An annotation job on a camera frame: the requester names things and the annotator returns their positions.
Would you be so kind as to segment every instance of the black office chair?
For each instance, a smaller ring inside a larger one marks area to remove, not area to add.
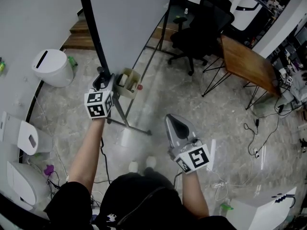
[[[173,48],[179,48],[183,53],[170,58],[168,64],[172,64],[173,59],[187,56],[191,67],[190,76],[194,73],[193,58],[202,60],[205,66],[208,61],[203,57],[211,55],[218,48],[217,37],[235,20],[230,8],[229,0],[201,0],[199,11],[189,28],[182,30],[186,18],[175,19],[179,30],[171,36],[171,40]]]

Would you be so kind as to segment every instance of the metal stand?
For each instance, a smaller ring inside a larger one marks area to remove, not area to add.
[[[264,95],[267,93],[267,91],[264,92],[254,103],[252,103],[253,100],[255,99],[255,96],[256,96],[257,92],[258,92],[259,86],[257,86],[257,85],[251,85],[251,86],[249,86],[249,84],[250,84],[250,82],[248,82],[246,85],[244,85],[243,88],[246,88],[246,87],[256,87],[256,88],[255,88],[255,91],[254,91],[254,93],[253,93],[253,95],[252,95],[252,97],[251,97],[251,99],[250,99],[250,101],[249,101],[249,103],[248,103],[247,108],[245,108],[245,110],[250,109],[254,104],[256,104],[256,102],[257,102],[258,100],[261,99],[262,96],[264,96]]]
[[[222,76],[216,84],[214,84],[211,88],[211,84],[213,83],[215,77],[217,76],[217,74],[219,73],[220,69],[221,68],[225,68],[225,66],[223,66],[224,64],[224,61],[222,62],[221,66],[220,67],[217,67],[217,68],[212,68],[212,69],[208,69],[210,66],[208,66],[204,71],[203,73],[205,73],[206,71],[210,71],[210,70],[215,70],[215,69],[218,69],[218,71],[216,72],[215,76],[213,77],[212,81],[210,82],[209,86],[207,87],[206,91],[204,94],[202,94],[201,96],[204,97],[206,94],[208,94],[210,91],[212,91],[213,89],[215,89],[217,86],[219,86],[222,82],[224,82],[226,79],[228,79],[230,76],[231,76],[231,73],[227,72],[224,76]]]
[[[114,122],[114,123],[116,123],[116,124],[125,126],[125,127],[129,128],[129,129],[132,129],[132,130],[135,130],[135,131],[144,133],[144,134],[146,134],[146,135],[149,135],[149,136],[152,135],[151,130],[144,131],[144,130],[141,130],[141,129],[138,129],[138,128],[135,128],[135,127],[132,127],[132,126],[129,125],[129,123],[128,123],[128,121],[127,121],[127,118],[126,118],[126,116],[125,116],[125,114],[124,114],[124,111],[123,111],[123,109],[121,108],[121,105],[120,105],[120,103],[119,103],[119,94],[117,93],[117,91],[116,91],[115,88],[114,88],[114,90],[113,90],[113,97],[112,97],[112,99],[113,99],[114,106],[116,107],[116,109],[117,109],[117,111],[118,111],[120,117],[121,117],[122,120],[124,121],[124,124],[121,123],[121,122],[119,122],[119,121],[116,121],[116,120],[110,118],[109,116],[107,117],[107,123],[108,123],[108,124],[110,124],[111,122]]]

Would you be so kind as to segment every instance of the wooden desk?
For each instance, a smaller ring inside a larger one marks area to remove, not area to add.
[[[225,35],[222,35],[221,39],[225,66],[223,67],[222,63],[220,67],[213,69],[218,69],[219,71],[221,68],[225,68],[227,73],[210,88],[210,85],[218,73],[217,71],[216,75],[202,96],[205,96],[208,92],[213,90],[232,74],[253,83],[254,87],[256,87],[247,109],[255,104],[266,92],[280,96],[279,90],[273,85],[273,80],[276,79],[273,65],[267,59]],[[213,70],[208,69],[209,67],[207,67],[203,72]],[[252,104],[259,87],[263,88],[266,92]]]

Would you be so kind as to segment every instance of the marble floor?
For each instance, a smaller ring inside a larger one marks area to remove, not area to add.
[[[172,50],[167,43],[165,47]],[[135,70],[140,74],[143,73],[152,52],[151,49],[142,52],[135,66]],[[96,68],[100,63],[95,51],[67,50],[66,54],[73,56],[78,62],[73,82],[65,88],[54,88],[44,84],[38,102],[46,114],[59,156],[68,171],[91,123],[85,111],[83,98],[89,81],[97,75]],[[245,186],[228,186],[226,195],[226,187],[220,188],[218,192],[211,187],[213,183],[220,182],[216,174],[206,169],[198,171],[202,190],[212,215],[222,214],[220,204],[230,202],[238,195],[286,185],[297,187],[296,205],[290,210],[290,215],[297,214],[307,188],[305,185],[307,160],[306,155],[299,152],[298,141],[300,137],[304,137],[304,131],[298,132],[296,128],[300,122],[299,113],[292,112],[286,118],[280,119],[277,131],[271,135],[261,150],[260,158],[250,159],[247,147],[252,139],[252,133],[244,129],[244,123],[255,128],[256,116],[251,110],[245,110],[253,88],[243,89],[242,86],[246,82],[231,76],[202,98],[201,94],[210,83],[214,71],[203,74],[202,62],[194,60],[195,73],[190,77],[187,74],[189,65],[187,58],[175,60],[172,65],[167,64],[168,58],[169,55],[156,52],[142,81],[143,90],[137,94],[128,115],[130,125],[143,130],[150,129],[153,135],[131,131],[115,123],[105,126],[104,150],[111,180],[127,173],[132,160],[139,162],[143,169],[148,155],[157,158],[158,172],[169,180],[174,180],[178,166],[170,160],[166,152],[168,140],[164,127],[165,115],[174,113],[185,117],[195,125],[199,136],[209,149],[212,140],[216,140],[213,171],[222,179],[229,184],[243,184],[250,175]],[[207,59],[213,62],[215,56]],[[126,111],[130,101],[121,97],[120,102]],[[274,113],[273,107],[268,106],[265,112]],[[113,119],[120,121],[115,107],[112,107],[111,114]],[[261,147],[267,136],[275,130],[277,120],[278,115],[260,120],[259,135],[255,137],[252,147]],[[46,133],[49,132],[43,112],[37,104],[30,123]],[[66,176],[55,150],[48,154],[30,156],[24,160],[37,165],[41,170],[47,164],[53,164],[59,174],[60,184],[65,183]],[[104,180],[106,180],[105,162],[100,155],[95,181]],[[178,181],[177,190],[181,195],[181,177]],[[94,184],[93,191],[99,191],[104,195],[107,188],[108,183]],[[93,195],[97,201],[102,200],[99,193]],[[44,208],[49,200],[43,202],[40,207]]]

